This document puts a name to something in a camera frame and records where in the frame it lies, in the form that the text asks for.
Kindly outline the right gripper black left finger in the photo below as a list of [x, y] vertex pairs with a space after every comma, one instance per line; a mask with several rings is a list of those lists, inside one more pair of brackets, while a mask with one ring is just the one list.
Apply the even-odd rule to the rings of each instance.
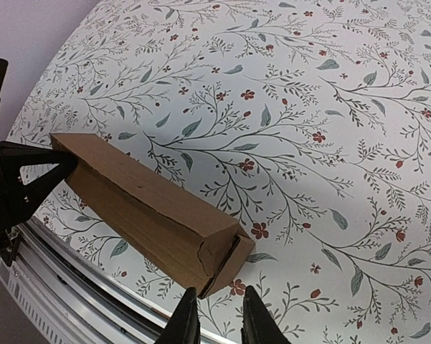
[[196, 298], [195, 287], [190, 287], [185, 291], [155, 344], [200, 343], [200, 323]]

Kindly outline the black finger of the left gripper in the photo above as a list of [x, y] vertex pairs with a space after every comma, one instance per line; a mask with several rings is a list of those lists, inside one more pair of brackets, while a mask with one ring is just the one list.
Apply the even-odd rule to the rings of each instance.
[[0, 163], [5, 171], [45, 164], [57, 164], [67, 168], [68, 171], [73, 171], [77, 167], [77, 158], [66, 151], [1, 141]]
[[61, 163], [31, 183], [24, 185], [22, 204], [19, 207], [19, 222], [28, 221], [54, 188], [74, 170], [74, 163]]

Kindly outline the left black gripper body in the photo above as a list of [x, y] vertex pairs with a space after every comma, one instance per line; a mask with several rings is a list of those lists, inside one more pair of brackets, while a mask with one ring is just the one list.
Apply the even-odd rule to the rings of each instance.
[[20, 174], [25, 146], [0, 143], [0, 259], [10, 265], [15, 259], [19, 236], [12, 228], [24, 220], [20, 207], [24, 200], [24, 184]]

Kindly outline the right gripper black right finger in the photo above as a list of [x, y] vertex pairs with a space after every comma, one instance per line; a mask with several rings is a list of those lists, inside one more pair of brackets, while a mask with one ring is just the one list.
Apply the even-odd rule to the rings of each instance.
[[247, 286], [243, 300], [242, 343], [280, 344], [286, 337], [268, 312], [253, 286]]

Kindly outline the brown cardboard box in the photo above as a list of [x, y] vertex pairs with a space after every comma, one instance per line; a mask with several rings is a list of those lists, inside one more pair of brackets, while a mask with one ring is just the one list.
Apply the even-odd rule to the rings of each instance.
[[53, 133], [51, 141], [77, 159], [67, 185], [176, 284], [204, 298], [235, 279], [255, 247], [238, 220], [95, 134]]

